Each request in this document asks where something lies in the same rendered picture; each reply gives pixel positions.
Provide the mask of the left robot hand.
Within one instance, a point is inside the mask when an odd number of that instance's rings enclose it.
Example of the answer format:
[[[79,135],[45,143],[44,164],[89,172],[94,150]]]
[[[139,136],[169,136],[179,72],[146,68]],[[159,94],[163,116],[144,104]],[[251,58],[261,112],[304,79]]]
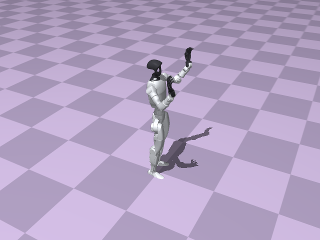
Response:
[[[186,67],[188,68],[189,67],[189,63],[192,63],[191,61],[191,51],[193,50],[192,47],[189,47],[186,49],[185,53],[184,53],[184,56],[185,56],[185,59],[186,59]]]

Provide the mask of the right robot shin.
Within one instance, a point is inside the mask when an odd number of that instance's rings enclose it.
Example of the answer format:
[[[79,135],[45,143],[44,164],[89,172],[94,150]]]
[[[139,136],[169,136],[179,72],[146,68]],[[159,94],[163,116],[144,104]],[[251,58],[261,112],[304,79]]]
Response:
[[[160,158],[160,152],[158,154],[156,154],[155,149],[151,148],[149,150],[149,161],[151,164],[151,173],[154,174],[154,172],[156,172],[156,168],[159,162],[159,158]]]

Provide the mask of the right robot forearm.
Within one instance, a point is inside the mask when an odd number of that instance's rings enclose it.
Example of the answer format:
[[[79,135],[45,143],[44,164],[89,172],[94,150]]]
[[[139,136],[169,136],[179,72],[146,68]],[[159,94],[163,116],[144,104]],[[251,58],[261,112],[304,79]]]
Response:
[[[175,93],[175,92],[174,92]],[[176,96],[176,93],[175,93]],[[172,97],[171,94],[168,94],[168,96],[163,100],[160,104],[158,104],[157,108],[161,111],[164,108],[167,108],[170,103],[174,100],[175,97]]]

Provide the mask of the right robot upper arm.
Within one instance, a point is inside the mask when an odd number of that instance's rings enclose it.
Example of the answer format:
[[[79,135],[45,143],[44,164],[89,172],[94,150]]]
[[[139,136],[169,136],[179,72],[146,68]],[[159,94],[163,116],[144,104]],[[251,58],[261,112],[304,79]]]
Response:
[[[154,104],[158,107],[158,104],[160,104],[161,101],[160,101],[160,98],[159,98],[158,94],[156,93],[156,91],[157,91],[156,88],[152,84],[150,84],[146,89],[146,93],[150,96],[150,98],[152,99]],[[165,109],[166,108],[164,108],[163,110],[165,110]]]

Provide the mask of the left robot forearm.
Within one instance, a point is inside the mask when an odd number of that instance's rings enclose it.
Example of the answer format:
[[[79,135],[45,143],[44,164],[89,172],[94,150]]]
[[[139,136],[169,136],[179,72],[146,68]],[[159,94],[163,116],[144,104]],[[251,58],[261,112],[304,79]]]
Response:
[[[186,64],[185,64],[185,67],[181,70],[181,72],[179,72],[177,75],[181,78],[184,78],[185,75],[188,73],[188,71],[190,70],[190,68],[192,67],[192,63],[189,62],[189,67],[186,67]]]

